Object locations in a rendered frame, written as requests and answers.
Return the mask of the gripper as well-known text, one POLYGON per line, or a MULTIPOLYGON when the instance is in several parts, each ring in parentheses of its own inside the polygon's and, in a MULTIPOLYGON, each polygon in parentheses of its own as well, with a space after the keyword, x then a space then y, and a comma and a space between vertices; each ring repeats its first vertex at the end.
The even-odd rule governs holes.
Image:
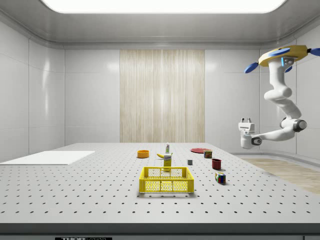
POLYGON ((252 123, 251 119, 248 117, 247 120, 242 118, 238 123, 238 129, 241 135, 254 135, 255 134, 255 124, 252 123))

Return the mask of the drone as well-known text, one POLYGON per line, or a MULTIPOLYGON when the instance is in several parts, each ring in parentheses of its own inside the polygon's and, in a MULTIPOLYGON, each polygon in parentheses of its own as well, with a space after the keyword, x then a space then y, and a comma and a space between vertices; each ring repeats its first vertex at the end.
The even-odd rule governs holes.
POLYGON ((275 58, 281 58, 281 64, 284 67, 289 63, 289 60, 284 60, 284 57, 293 58, 293 61, 296 62, 306 57, 309 53, 315 56, 320 56, 320 48, 307 48, 306 45, 290 45, 283 48, 276 48, 263 54, 258 59, 258 62, 250 64, 244 72, 246 74, 250 73, 256 69, 258 65, 268 67, 268 62, 275 58))

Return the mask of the yellow basket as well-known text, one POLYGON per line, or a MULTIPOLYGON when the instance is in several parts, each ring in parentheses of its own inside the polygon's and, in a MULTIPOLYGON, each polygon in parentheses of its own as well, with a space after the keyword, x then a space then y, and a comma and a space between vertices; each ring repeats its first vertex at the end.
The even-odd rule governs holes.
POLYGON ((144 166, 139 177, 140 193, 193 193, 194 177, 187 167, 144 166))

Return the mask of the white board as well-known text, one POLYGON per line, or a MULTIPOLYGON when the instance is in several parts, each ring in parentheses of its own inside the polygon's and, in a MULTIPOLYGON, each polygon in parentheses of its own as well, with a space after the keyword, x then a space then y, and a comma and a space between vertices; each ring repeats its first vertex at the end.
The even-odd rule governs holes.
POLYGON ((0 165, 70 165, 94 152, 95 151, 43 151, 1 162, 0 165))

